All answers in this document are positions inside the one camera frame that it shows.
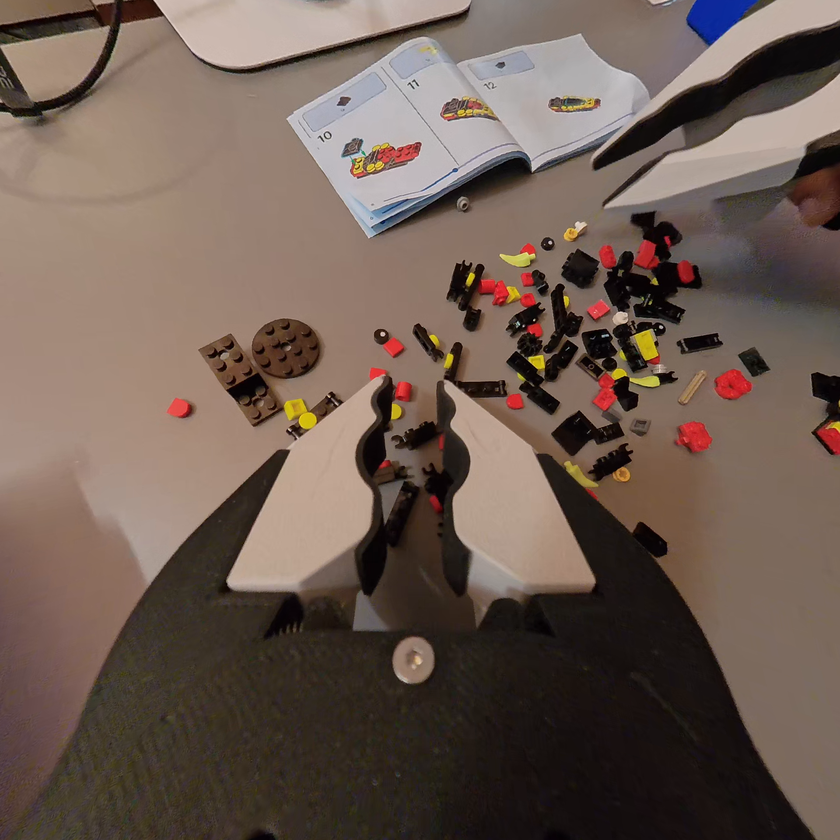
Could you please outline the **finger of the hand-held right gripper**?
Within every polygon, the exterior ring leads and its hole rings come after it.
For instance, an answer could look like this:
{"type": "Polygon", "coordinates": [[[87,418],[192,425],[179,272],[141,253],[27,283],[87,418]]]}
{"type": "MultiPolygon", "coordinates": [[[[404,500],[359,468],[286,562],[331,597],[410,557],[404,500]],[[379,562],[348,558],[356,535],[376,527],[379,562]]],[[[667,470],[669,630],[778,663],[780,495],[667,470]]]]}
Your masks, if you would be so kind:
{"type": "Polygon", "coordinates": [[[698,145],[671,150],[638,170],[605,199],[606,211],[651,212],[704,206],[733,196],[783,191],[805,147],[838,140],[839,81],[809,97],[735,122],[698,145]]]}
{"type": "Polygon", "coordinates": [[[743,94],[838,62],[839,2],[778,1],[738,21],[592,157],[601,170],[743,94]]]}

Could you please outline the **blue storage bin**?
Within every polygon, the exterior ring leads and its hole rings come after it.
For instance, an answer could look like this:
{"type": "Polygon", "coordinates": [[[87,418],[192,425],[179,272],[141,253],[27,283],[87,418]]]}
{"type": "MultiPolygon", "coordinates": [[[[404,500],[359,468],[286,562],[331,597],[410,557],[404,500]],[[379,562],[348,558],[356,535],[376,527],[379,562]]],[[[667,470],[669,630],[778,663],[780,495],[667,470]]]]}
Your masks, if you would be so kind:
{"type": "Polygon", "coordinates": [[[695,1],[686,16],[686,24],[710,46],[740,21],[757,2],[695,1]]]}

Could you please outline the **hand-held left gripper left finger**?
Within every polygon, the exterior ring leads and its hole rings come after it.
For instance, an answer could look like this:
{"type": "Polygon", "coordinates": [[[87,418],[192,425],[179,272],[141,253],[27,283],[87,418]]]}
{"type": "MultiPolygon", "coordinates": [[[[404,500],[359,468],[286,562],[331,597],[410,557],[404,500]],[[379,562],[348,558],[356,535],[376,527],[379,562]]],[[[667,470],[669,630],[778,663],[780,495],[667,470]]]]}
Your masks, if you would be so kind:
{"type": "Polygon", "coordinates": [[[379,375],[280,453],[280,471],[227,575],[229,590],[294,595],[303,624],[352,628],[386,562],[382,494],[392,379],[379,375]]]}

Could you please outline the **person's right hand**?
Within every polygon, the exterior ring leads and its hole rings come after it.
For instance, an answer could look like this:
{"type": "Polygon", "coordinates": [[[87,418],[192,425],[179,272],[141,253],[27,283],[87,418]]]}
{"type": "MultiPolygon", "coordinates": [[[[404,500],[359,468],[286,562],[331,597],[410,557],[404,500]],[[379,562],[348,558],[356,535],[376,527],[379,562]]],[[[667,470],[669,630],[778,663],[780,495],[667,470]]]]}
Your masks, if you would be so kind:
{"type": "Polygon", "coordinates": [[[787,197],[804,225],[827,226],[839,214],[839,166],[802,177],[793,184],[787,197]]]}

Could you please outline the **lego instruction booklet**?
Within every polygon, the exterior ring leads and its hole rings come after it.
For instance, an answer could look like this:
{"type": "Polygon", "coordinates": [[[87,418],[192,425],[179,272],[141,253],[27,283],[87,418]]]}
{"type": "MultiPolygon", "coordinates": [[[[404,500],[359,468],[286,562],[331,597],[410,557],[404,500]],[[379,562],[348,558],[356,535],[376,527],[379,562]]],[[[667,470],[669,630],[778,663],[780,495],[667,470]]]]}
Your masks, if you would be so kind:
{"type": "Polygon", "coordinates": [[[502,163],[598,148],[649,103],[582,35],[456,62],[414,38],[288,122],[371,238],[502,163]]]}

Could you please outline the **white display stand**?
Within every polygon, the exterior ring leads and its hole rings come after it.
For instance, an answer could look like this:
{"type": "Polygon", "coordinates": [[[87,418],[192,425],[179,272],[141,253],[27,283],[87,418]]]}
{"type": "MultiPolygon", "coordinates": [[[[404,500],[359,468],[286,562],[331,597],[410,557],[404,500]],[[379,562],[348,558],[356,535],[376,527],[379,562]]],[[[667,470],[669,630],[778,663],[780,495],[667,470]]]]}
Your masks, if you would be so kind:
{"type": "Polygon", "coordinates": [[[453,18],[470,1],[157,1],[196,58],[245,71],[453,18]]]}

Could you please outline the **black rectangular studded plate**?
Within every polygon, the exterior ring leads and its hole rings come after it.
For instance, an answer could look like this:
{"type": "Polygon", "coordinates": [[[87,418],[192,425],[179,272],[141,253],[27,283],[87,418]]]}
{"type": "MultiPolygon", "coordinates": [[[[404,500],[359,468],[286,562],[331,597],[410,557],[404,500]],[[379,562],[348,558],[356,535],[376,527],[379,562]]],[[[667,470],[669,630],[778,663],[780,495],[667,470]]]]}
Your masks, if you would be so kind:
{"type": "Polygon", "coordinates": [[[204,345],[198,352],[250,426],[260,425],[280,413],[279,401],[266,379],[231,333],[204,345]]]}

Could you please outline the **pile of lego pieces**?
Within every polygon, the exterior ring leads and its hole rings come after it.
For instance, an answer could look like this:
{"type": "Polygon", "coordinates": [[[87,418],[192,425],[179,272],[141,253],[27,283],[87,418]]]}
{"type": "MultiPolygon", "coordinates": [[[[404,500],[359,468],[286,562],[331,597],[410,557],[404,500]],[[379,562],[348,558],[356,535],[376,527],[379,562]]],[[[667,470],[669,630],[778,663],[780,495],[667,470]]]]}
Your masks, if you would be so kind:
{"type": "Polygon", "coordinates": [[[719,331],[693,330],[685,304],[696,303],[700,273],[689,261],[665,261],[654,271],[629,253],[602,248],[608,268],[589,248],[541,253],[537,264],[499,259],[455,266],[430,240],[385,261],[352,258],[310,262],[285,301],[290,316],[311,326],[321,344],[314,369],[285,380],[290,424],[314,425],[314,381],[350,395],[351,384],[388,374],[397,423],[421,422],[429,436],[432,386],[449,379],[479,404],[504,412],[515,426],[550,435],[551,452],[601,501],[633,500],[643,513],[638,538],[656,556],[687,543],[688,519],[699,490],[670,481],[678,466],[700,455],[675,443],[678,426],[710,422],[700,415],[704,394],[723,372],[719,331]],[[698,371],[708,373],[687,406],[678,397],[698,371]]]}

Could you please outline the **partly built lego model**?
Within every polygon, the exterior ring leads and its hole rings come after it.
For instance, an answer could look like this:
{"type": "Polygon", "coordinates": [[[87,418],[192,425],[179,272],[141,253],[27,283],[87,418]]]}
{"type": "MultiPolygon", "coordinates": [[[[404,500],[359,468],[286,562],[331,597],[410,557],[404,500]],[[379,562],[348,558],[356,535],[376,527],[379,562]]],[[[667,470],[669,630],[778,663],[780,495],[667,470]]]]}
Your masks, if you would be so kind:
{"type": "Polygon", "coordinates": [[[811,383],[814,398],[822,401],[826,409],[812,435],[830,455],[839,456],[839,376],[815,371],[811,383]]]}

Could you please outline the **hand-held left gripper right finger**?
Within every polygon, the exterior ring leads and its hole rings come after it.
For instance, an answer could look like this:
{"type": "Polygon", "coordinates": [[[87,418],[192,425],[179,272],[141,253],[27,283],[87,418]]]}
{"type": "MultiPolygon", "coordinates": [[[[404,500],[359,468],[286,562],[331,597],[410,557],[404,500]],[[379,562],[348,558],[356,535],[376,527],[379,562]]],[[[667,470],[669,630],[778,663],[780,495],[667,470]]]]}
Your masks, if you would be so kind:
{"type": "Polygon", "coordinates": [[[443,468],[444,577],[476,625],[492,605],[588,595],[595,575],[537,451],[449,381],[437,383],[443,468]]]}

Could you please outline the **black round studded plate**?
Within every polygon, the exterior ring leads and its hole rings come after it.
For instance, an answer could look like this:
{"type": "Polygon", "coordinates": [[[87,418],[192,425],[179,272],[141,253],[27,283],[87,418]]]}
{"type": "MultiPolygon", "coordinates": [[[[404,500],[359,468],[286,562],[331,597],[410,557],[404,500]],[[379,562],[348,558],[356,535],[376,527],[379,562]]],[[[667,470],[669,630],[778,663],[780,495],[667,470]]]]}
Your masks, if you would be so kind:
{"type": "Polygon", "coordinates": [[[256,332],[251,353],[261,373],[289,380],[314,369],[320,360],[321,344],[316,331],[305,322],[279,318],[256,332]]]}

